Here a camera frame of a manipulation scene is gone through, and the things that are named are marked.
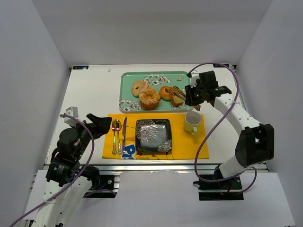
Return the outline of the brown bread loaf slice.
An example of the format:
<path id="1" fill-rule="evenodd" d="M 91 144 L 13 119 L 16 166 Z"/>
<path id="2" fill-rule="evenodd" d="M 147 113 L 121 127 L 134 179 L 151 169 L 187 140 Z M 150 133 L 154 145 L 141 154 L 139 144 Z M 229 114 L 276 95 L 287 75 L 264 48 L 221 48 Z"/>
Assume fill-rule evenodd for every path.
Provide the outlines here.
<path id="1" fill-rule="evenodd" d="M 171 103 L 172 103 L 174 106 L 182 105 L 183 102 L 184 102 L 184 101 L 183 101 L 182 99 L 180 99 L 178 96 L 175 96 L 175 95 L 173 94 L 172 87 L 170 87 L 170 94 L 169 94 L 169 96 L 170 96 L 170 101 L 171 101 Z"/>

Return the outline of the metal serving tongs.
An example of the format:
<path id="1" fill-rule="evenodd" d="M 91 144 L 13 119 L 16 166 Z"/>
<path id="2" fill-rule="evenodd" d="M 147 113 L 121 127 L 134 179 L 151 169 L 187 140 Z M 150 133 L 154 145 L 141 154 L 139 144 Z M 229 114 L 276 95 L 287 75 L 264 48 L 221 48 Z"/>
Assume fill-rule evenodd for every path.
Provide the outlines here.
<path id="1" fill-rule="evenodd" d="M 183 101 L 186 100 L 186 95 L 182 92 L 182 90 L 180 90 L 177 86 L 173 86 L 172 87 L 172 91 L 173 91 L 173 94 L 175 96 L 178 96 L 180 99 L 182 99 Z M 195 105 L 193 106 L 194 109 L 196 109 L 197 111 L 200 111 L 201 109 L 201 106 L 200 105 Z"/>

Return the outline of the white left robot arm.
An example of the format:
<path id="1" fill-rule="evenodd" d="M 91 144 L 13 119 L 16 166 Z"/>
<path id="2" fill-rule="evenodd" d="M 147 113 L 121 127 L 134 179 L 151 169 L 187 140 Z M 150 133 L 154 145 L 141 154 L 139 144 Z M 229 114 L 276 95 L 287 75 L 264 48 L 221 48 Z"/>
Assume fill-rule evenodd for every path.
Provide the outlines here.
<path id="1" fill-rule="evenodd" d="M 81 166 L 80 159 L 89 144 L 94 145 L 96 139 L 109 132 L 112 118 L 90 113 L 87 123 L 68 113 L 62 117 L 69 127 L 59 134 L 52 153 L 43 205 L 38 208 L 34 227 L 66 226 L 86 192 L 100 184 L 99 169 L 88 163 Z"/>

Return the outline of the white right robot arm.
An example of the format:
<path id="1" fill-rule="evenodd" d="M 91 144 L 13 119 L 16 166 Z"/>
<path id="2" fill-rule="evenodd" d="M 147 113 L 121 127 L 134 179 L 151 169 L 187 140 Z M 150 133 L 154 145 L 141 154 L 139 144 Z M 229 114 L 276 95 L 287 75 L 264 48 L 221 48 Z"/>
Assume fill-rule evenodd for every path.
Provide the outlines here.
<path id="1" fill-rule="evenodd" d="M 254 119 L 236 102 L 236 96 L 229 88 L 219 86 L 214 71 L 200 73 L 195 80 L 195 85 L 185 86 L 186 105 L 210 103 L 223 114 L 223 118 L 228 120 L 239 136 L 234 156 L 216 168 L 215 179 L 231 179 L 255 164 L 273 159 L 273 126 Z"/>

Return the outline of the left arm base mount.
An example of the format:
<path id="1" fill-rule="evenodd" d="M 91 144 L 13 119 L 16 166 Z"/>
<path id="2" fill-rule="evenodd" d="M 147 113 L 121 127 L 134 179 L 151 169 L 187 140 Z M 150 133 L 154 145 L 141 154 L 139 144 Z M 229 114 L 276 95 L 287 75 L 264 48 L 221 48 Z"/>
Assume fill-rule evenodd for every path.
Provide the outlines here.
<path id="1" fill-rule="evenodd" d="M 92 186 L 83 196 L 84 198 L 115 198 L 115 176 L 102 175 L 94 166 L 87 166 L 81 176 L 91 180 Z"/>

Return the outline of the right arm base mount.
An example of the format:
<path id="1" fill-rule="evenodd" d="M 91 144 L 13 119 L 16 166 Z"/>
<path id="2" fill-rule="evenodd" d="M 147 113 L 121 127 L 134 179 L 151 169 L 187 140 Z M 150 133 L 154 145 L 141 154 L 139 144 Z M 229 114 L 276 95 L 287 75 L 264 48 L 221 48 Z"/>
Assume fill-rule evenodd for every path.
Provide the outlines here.
<path id="1" fill-rule="evenodd" d="M 198 188 L 200 201 L 241 201 L 244 200 L 242 184 L 238 175 L 224 178 L 216 166 L 212 174 L 199 174 L 193 185 Z"/>

